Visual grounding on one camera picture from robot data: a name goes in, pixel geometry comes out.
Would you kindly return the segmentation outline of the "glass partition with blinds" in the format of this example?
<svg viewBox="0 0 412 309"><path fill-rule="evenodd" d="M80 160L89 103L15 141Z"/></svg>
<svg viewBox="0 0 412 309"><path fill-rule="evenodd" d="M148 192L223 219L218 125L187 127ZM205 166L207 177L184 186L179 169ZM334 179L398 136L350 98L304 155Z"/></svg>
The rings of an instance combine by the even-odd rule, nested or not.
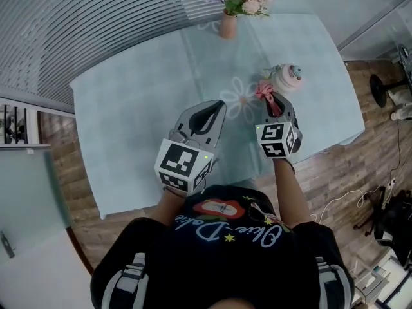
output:
<svg viewBox="0 0 412 309"><path fill-rule="evenodd" d="M81 73L222 10L207 0L0 0L0 97L72 113Z"/></svg>

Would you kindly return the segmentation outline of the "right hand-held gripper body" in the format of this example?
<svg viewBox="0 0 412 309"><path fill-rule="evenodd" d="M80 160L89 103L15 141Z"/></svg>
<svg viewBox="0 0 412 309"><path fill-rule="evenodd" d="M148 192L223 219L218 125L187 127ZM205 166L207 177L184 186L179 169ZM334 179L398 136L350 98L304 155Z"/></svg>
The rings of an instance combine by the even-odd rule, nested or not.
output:
<svg viewBox="0 0 412 309"><path fill-rule="evenodd" d="M296 119L265 119L262 124L256 125L256 136L267 158L289 158L298 152L303 139Z"/></svg>

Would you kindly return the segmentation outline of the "black round pedestal table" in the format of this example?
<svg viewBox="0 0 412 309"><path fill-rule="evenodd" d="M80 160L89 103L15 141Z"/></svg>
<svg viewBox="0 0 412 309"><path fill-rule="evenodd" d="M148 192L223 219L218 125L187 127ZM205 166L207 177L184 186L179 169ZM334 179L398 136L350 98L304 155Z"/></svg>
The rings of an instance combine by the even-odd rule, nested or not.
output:
<svg viewBox="0 0 412 309"><path fill-rule="evenodd" d="M383 84L381 79L373 74L370 77L370 90L375 99L375 102L384 107L387 101L387 92L400 86L407 86L412 94L412 51L409 51L406 46L400 44L398 46L399 64L402 69L404 78L392 84Z"/></svg>

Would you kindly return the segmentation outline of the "person's right forearm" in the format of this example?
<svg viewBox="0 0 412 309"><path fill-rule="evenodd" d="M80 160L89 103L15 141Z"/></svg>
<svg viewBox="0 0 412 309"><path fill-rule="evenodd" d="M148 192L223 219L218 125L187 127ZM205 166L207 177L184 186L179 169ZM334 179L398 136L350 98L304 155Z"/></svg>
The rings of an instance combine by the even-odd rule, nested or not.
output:
<svg viewBox="0 0 412 309"><path fill-rule="evenodd" d="M310 222L309 207L291 164L282 159L273 159L273 163L281 220L291 228Z"/></svg>

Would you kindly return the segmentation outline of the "pink knitted cloth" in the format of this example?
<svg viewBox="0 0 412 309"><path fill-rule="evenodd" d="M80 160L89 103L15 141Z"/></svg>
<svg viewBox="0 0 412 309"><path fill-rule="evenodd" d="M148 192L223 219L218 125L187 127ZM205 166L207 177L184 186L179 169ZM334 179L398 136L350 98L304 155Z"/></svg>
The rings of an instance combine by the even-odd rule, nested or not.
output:
<svg viewBox="0 0 412 309"><path fill-rule="evenodd" d="M261 80L256 86L255 95L259 100L264 100L269 105L269 111L273 117L282 115L281 108L274 99L274 87L269 80Z"/></svg>

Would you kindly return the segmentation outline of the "black office chair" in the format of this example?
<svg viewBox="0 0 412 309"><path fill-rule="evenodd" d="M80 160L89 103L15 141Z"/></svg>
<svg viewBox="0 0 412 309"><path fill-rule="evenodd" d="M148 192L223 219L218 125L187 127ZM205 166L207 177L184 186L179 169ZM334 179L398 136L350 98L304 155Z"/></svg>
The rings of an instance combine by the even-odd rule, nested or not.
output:
<svg viewBox="0 0 412 309"><path fill-rule="evenodd" d="M376 242L389 247L404 270L412 270L412 192L401 190L396 196L386 197L386 188L377 188L379 196L371 202L372 213L360 224L353 226L359 230L370 223L366 237L373 235Z"/></svg>

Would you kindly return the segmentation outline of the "person's left forearm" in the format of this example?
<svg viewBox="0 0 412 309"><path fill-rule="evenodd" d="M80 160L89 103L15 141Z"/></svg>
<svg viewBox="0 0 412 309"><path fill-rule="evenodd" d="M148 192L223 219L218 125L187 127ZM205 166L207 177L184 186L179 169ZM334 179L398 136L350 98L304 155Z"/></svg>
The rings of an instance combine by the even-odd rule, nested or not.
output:
<svg viewBox="0 0 412 309"><path fill-rule="evenodd" d="M179 212L186 201L186 197L186 192L164 187L162 197L150 214L150 218L163 225L169 226L174 221L175 217L179 215Z"/></svg>

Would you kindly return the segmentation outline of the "person in black shirt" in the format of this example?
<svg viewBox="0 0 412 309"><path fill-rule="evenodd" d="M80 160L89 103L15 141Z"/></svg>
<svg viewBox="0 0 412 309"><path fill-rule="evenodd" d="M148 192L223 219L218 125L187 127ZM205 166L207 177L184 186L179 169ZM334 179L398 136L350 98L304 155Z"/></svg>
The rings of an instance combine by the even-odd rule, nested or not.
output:
<svg viewBox="0 0 412 309"><path fill-rule="evenodd" d="M215 185L188 197L169 225L136 218L120 233L91 278L91 301L103 309L116 273L110 309L132 309L126 285L144 255L143 309L208 309L240 299L255 309L349 309L353 279L330 228L289 227L262 192Z"/></svg>

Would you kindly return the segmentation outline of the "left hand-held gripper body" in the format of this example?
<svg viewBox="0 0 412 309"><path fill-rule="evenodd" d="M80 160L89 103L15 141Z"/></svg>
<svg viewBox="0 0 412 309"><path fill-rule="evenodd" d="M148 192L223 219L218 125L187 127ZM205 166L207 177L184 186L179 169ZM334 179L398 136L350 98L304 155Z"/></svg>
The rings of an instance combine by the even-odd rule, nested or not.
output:
<svg viewBox="0 0 412 309"><path fill-rule="evenodd" d="M190 196L206 186L206 179L216 162L219 134L195 135L189 138L173 129L162 140L154 170L160 183Z"/></svg>

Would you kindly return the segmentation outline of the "pink ribbed vase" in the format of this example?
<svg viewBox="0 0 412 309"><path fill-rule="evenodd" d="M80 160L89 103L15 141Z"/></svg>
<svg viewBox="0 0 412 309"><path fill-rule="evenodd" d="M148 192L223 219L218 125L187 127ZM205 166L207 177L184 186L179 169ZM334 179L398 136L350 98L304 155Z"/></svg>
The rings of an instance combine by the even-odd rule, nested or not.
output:
<svg viewBox="0 0 412 309"><path fill-rule="evenodd" d="M223 17L220 24L219 35L224 39L234 39L237 33L237 17L229 15L226 10L223 11Z"/></svg>

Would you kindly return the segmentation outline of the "light blue floral tablecloth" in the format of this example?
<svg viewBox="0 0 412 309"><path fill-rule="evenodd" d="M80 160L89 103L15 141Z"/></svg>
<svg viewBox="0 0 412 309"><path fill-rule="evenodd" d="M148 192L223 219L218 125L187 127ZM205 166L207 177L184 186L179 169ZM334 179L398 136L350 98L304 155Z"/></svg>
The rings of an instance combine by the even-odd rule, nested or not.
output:
<svg viewBox="0 0 412 309"><path fill-rule="evenodd" d="M278 64L298 65L303 74L301 87L286 96L303 134L294 163L364 131L350 76L317 16L241 17L233 40L218 28L214 21L156 37L71 82L82 158L102 217L157 204L160 144L183 111L204 101L227 106L207 185L269 173L256 139L263 105L254 91L263 71Z"/></svg>

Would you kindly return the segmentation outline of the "white pink kettle jar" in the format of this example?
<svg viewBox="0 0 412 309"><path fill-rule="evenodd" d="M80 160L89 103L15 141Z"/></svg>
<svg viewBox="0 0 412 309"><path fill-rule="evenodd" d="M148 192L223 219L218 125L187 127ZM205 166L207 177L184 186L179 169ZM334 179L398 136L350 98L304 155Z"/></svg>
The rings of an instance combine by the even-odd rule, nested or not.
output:
<svg viewBox="0 0 412 309"><path fill-rule="evenodd" d="M265 68L263 76L272 83L278 92L293 92L299 89L302 84L302 69L296 64L278 64Z"/></svg>

